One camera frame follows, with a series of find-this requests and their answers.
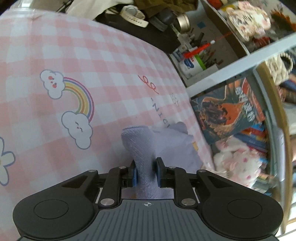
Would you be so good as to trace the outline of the purple and pink knit sweater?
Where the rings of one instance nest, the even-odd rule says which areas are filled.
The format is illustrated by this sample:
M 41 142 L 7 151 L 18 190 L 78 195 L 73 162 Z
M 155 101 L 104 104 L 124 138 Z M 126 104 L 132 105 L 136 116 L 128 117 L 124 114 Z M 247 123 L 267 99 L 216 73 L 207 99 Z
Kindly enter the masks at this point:
M 167 128 L 130 126 L 122 130 L 121 140 L 137 168 L 137 199 L 174 197 L 171 188 L 158 187 L 156 158 L 160 157 L 167 167 L 180 167 L 188 173 L 196 173 L 203 165 L 194 147 L 194 137 L 183 122 Z

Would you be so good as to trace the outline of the white pink plush bunny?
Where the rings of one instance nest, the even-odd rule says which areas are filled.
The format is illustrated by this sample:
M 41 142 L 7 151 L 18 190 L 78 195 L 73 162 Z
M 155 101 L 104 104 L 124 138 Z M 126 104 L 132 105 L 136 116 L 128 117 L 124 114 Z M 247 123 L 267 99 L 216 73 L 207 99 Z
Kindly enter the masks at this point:
M 251 188 L 258 179 L 268 180 L 265 163 L 256 150 L 231 136 L 215 142 L 218 152 L 213 156 L 215 173 L 240 185 Z

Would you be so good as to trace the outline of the Harry Potter book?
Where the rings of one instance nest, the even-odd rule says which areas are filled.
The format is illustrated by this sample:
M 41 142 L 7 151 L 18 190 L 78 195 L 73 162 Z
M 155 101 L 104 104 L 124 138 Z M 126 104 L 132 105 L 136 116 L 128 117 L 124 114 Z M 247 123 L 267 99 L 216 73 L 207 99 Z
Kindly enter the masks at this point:
M 246 78 L 194 98 L 191 105 L 210 145 L 265 120 Z

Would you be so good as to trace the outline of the pink checkered cartoon table mat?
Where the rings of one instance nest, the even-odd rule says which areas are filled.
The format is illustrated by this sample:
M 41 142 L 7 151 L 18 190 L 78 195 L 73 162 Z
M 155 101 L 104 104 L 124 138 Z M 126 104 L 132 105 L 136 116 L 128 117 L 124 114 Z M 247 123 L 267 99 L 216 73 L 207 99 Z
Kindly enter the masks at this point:
M 168 56 L 112 27 L 36 9 L 1 15 L 1 240 L 23 198 L 90 169 L 128 165 L 127 126 L 184 122 L 212 162 Z

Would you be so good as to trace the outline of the white green-lid jar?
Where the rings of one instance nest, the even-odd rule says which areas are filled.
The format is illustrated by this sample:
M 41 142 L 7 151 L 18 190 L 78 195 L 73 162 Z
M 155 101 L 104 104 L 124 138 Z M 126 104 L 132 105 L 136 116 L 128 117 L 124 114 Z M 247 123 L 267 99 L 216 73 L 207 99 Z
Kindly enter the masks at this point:
M 198 73 L 206 70 L 206 66 L 199 57 L 199 55 L 192 56 L 188 59 L 184 59 L 179 63 L 181 72 L 187 79 L 197 75 Z

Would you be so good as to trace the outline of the red tassel ornament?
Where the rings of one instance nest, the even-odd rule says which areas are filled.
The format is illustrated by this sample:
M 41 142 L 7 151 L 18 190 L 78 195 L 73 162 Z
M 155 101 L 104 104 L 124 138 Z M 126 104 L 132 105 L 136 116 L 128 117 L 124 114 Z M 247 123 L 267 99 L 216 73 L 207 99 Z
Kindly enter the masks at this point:
M 224 34 L 223 36 L 221 36 L 221 37 L 219 37 L 219 38 L 217 38 L 217 39 L 215 39 L 215 40 L 212 40 L 211 42 L 206 43 L 206 44 L 204 44 L 204 45 L 198 47 L 198 48 L 195 49 L 195 50 L 192 50 L 192 51 L 190 51 L 190 52 L 186 52 L 186 53 L 184 53 L 184 54 L 183 54 L 183 57 L 184 57 L 185 59 L 189 59 L 189 58 L 191 58 L 192 56 L 198 55 L 200 52 L 206 50 L 208 47 L 210 47 L 211 45 L 215 44 L 217 41 L 220 41 L 220 40 L 222 40 L 222 39 L 224 39 L 224 38 L 226 38 L 226 37 L 228 37 L 228 36 L 230 36 L 230 35 L 232 35 L 232 34 L 233 34 L 233 32 L 227 32 L 227 33 Z

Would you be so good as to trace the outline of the white wooden bookshelf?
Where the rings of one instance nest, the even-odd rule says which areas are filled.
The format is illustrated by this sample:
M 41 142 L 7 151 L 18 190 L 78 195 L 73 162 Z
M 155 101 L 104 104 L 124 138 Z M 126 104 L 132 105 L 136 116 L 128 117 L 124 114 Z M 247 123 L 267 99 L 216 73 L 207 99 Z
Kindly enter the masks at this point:
M 191 98 L 203 92 L 214 90 L 223 84 L 229 84 L 241 77 L 246 77 L 265 114 L 265 122 L 269 135 L 270 170 L 276 177 L 277 187 L 273 190 L 273 198 L 283 208 L 283 221 L 280 226 L 282 234 L 286 232 L 292 204 L 292 146 L 288 131 L 288 122 L 282 107 L 278 90 L 272 82 L 265 61 L 295 46 L 295 34 L 269 44 L 255 52 L 249 53 L 237 37 L 226 37 L 238 60 L 228 64 L 217 72 L 197 80 L 192 77 L 186 80 L 180 74 Z

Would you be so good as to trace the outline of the metal bowl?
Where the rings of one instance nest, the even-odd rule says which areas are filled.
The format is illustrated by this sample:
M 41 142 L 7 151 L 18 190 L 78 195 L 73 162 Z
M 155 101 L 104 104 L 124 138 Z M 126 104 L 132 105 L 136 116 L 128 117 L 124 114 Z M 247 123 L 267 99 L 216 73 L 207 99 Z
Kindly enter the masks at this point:
M 184 34 L 190 31 L 191 29 L 190 21 L 186 13 L 177 15 L 175 27 L 181 34 Z

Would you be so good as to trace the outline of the white smart watch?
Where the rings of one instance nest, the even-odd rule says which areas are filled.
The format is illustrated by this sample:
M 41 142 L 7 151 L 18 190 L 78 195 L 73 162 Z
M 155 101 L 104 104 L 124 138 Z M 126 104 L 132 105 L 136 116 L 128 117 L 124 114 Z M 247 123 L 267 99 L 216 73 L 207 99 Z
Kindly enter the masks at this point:
M 120 12 L 120 16 L 138 27 L 146 28 L 149 24 L 149 22 L 145 20 L 145 15 L 133 5 L 124 6 Z

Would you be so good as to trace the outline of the olive brown jacket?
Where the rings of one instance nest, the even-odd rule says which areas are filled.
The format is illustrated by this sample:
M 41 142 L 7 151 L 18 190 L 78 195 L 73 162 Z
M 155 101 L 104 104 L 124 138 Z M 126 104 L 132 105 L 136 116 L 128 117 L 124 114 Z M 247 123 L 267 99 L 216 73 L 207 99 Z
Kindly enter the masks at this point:
M 150 18 L 164 9 L 176 13 L 194 11 L 198 8 L 198 0 L 134 0 L 134 4 Z

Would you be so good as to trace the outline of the white cloth garment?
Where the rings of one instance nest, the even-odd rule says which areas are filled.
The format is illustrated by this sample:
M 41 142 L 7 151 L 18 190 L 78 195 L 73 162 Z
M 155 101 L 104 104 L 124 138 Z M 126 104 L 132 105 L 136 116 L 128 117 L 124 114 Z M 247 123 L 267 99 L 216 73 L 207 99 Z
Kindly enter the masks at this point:
M 118 4 L 133 4 L 133 0 L 74 0 L 66 11 L 67 15 L 94 20 L 110 7 Z

